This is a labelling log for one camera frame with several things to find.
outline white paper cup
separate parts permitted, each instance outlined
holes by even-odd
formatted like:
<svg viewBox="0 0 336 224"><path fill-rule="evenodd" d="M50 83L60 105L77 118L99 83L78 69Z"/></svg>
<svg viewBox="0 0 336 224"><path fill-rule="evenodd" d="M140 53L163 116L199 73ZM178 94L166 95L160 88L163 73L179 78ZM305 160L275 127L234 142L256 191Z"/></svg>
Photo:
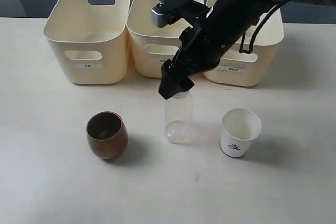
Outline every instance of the white paper cup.
<svg viewBox="0 0 336 224"><path fill-rule="evenodd" d="M262 129L260 118L251 110L234 108L223 117L221 148L233 158L242 157Z"/></svg>

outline white table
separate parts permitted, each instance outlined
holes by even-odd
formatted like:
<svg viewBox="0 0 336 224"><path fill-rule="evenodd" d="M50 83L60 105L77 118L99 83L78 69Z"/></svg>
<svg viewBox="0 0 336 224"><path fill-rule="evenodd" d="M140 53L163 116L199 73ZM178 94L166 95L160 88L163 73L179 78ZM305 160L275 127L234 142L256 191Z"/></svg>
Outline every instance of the white table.
<svg viewBox="0 0 336 224"><path fill-rule="evenodd" d="M335 25L285 25L265 80L240 88L195 79L195 132L165 140L159 80L131 65L111 86L70 83L45 19L0 19L1 223L334 223ZM262 119L242 159L219 148L225 111ZM130 142L105 162L86 140L95 113L119 113Z"/></svg>

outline clear plastic bottle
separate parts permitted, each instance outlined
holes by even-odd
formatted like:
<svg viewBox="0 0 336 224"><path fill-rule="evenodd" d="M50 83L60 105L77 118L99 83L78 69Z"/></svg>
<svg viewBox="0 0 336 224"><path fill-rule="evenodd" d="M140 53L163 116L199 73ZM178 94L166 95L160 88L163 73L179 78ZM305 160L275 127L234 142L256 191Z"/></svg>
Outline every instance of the clear plastic bottle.
<svg viewBox="0 0 336 224"><path fill-rule="evenodd" d="M178 93L166 101L165 137L174 144L181 144L190 135L191 119L193 116L193 99L189 93Z"/></svg>

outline brown cup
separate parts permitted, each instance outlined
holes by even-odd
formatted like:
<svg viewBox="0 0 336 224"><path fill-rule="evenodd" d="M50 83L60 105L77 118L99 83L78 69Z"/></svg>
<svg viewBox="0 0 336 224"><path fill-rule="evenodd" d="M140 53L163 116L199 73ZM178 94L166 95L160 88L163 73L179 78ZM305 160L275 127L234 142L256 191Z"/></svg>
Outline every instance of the brown cup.
<svg viewBox="0 0 336 224"><path fill-rule="evenodd" d="M105 111L93 116L86 127L93 153L102 159L119 156L128 142L127 130L120 115Z"/></svg>

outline cream storage bin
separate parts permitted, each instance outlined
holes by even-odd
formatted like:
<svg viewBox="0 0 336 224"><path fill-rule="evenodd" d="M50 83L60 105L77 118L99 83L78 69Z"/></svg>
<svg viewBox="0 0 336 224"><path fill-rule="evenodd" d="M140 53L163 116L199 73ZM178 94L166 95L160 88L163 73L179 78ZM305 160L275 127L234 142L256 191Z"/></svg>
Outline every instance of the cream storage bin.
<svg viewBox="0 0 336 224"><path fill-rule="evenodd" d="M207 6L211 7L217 0L207 0ZM256 26L252 26L246 32L244 48L248 48L250 38ZM253 53L240 54L240 42L237 41L231 50L222 57L220 64L212 71L204 73L210 81L251 87L258 84L266 73L279 43L284 38L281 12L276 11L259 32Z"/></svg>
<svg viewBox="0 0 336 224"><path fill-rule="evenodd" d="M181 32L190 26L183 19L164 28L154 26L152 7L159 1L162 0L133 0L127 21L135 67L143 76L154 78L161 78L162 64L174 57L181 45Z"/></svg>
<svg viewBox="0 0 336 224"><path fill-rule="evenodd" d="M125 76L129 5L130 0L58 0L44 34L71 82L110 84Z"/></svg>

